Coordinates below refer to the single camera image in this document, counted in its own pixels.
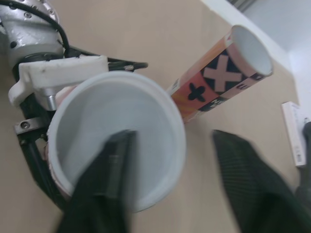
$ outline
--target white wall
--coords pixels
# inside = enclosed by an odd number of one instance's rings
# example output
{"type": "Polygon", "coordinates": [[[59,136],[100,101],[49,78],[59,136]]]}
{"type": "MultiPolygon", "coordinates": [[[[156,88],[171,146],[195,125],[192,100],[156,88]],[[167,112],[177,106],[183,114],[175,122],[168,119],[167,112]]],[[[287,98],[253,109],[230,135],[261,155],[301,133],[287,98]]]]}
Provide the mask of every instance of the white wall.
{"type": "Polygon", "coordinates": [[[311,116],[311,0],[257,0],[244,14],[289,53],[299,104],[311,116]]]}

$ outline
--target white object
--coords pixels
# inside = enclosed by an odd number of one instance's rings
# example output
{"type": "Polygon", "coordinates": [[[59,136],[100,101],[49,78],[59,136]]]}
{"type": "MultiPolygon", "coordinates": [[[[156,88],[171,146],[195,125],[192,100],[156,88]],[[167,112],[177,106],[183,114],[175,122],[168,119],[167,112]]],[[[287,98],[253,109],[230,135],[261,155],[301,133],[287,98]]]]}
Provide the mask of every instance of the white object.
{"type": "Polygon", "coordinates": [[[154,81],[125,71],[100,74],[78,85],[50,124],[48,160],[67,195],[110,135],[138,132],[138,199],[144,210],[176,185],[186,154],[184,125],[171,97],[154,81]]]}
{"type": "Polygon", "coordinates": [[[303,136],[303,127],[310,120],[306,113],[295,103],[282,104],[283,114],[289,135],[293,157],[296,166],[306,165],[306,140],[303,136]]]}
{"type": "Polygon", "coordinates": [[[85,56],[21,63],[18,68],[19,81],[9,91],[9,100],[15,107],[35,91],[55,95],[65,86],[108,72],[108,62],[105,56],[85,56]]]}

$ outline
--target white plastic cup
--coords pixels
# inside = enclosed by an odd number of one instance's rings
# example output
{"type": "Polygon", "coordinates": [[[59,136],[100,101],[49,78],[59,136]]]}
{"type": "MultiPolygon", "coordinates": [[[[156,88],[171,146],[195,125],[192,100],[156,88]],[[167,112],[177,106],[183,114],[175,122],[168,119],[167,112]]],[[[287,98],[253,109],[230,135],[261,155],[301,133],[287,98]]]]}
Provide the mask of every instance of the white plastic cup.
{"type": "Polygon", "coordinates": [[[113,71],[90,78],[62,101],[48,131],[51,174],[70,197],[79,176],[110,135],[138,132],[139,178],[135,211],[151,207],[176,185],[186,138],[175,103],[154,81],[113,71]]]}

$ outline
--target black cable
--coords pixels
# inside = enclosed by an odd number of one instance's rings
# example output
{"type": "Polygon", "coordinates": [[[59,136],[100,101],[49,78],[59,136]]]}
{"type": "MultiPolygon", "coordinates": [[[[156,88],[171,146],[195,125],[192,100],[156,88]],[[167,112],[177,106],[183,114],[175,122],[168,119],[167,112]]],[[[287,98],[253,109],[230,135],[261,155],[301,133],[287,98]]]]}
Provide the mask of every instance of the black cable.
{"type": "Polygon", "coordinates": [[[50,23],[52,25],[52,27],[54,29],[56,29],[58,31],[58,33],[60,34],[62,41],[63,41],[63,45],[65,48],[65,53],[64,56],[68,57],[69,55],[69,51],[70,51],[70,45],[69,45],[69,41],[67,38],[67,35],[64,31],[64,29],[62,28],[62,26],[60,26],[54,19],[52,19],[51,17],[49,17],[48,15],[46,15],[45,13],[36,10],[35,8],[25,5],[23,3],[19,3],[16,1],[12,1],[12,0],[0,0],[0,5],[4,5],[4,6],[9,6],[9,7],[14,7],[16,9],[19,10],[23,10],[26,12],[29,12],[35,16],[38,16],[39,18],[47,21],[48,23],[50,23]]]}
{"type": "MultiPolygon", "coordinates": [[[[92,52],[88,52],[86,50],[79,49],[74,46],[70,46],[70,49],[72,53],[76,52],[78,55],[84,55],[84,56],[100,56],[99,54],[95,54],[92,52]]],[[[136,69],[144,69],[148,67],[148,63],[146,62],[132,62],[132,61],[126,61],[126,60],[120,60],[117,58],[111,58],[107,57],[107,61],[109,62],[109,70],[127,70],[127,71],[134,71],[136,69]]]]}

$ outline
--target metal clamp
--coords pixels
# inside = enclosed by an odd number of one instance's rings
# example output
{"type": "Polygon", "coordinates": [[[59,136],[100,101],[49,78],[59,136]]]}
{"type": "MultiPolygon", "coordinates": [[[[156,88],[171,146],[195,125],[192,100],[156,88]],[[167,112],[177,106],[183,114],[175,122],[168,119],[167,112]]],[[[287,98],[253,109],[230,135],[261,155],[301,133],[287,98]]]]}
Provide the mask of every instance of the metal clamp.
{"type": "Polygon", "coordinates": [[[27,120],[23,120],[20,123],[17,123],[14,126],[15,133],[17,135],[27,133],[29,131],[37,130],[47,127],[47,124],[45,124],[40,117],[35,117],[27,120]]]}

